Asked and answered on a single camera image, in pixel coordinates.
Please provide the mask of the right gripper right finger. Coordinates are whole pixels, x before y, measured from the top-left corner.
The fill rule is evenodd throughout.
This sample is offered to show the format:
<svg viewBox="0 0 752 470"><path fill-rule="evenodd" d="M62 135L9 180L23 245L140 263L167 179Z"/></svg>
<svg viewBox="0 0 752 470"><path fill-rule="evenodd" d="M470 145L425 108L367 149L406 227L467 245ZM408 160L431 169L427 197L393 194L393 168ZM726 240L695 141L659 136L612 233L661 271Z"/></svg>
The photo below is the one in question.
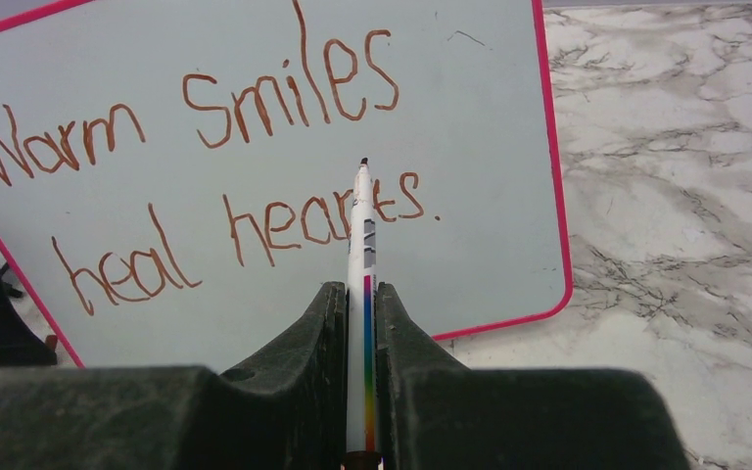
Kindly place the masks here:
<svg viewBox="0 0 752 470"><path fill-rule="evenodd" d="M685 469L669 410L616 368L472 369L379 286L383 435L390 469Z"/></svg>

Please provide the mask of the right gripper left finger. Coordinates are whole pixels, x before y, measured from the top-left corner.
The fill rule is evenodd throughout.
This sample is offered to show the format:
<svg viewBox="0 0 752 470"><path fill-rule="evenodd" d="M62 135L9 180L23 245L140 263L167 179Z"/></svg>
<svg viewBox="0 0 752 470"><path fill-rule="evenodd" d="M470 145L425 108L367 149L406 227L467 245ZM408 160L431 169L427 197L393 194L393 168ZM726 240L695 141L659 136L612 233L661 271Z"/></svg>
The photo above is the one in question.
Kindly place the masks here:
<svg viewBox="0 0 752 470"><path fill-rule="evenodd" d="M0 469L336 469L346 294L222 373L1 368Z"/></svg>

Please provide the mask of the white rainbow marker pen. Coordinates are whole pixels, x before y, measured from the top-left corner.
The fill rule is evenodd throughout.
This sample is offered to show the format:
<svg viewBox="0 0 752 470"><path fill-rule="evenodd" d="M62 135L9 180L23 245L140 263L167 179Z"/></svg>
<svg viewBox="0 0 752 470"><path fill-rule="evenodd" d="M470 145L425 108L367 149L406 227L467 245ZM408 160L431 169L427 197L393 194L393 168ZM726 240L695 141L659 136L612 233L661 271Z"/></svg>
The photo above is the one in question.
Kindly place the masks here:
<svg viewBox="0 0 752 470"><path fill-rule="evenodd" d="M376 221L373 181L363 158L353 181L347 288L346 469L377 469L379 426L376 291Z"/></svg>

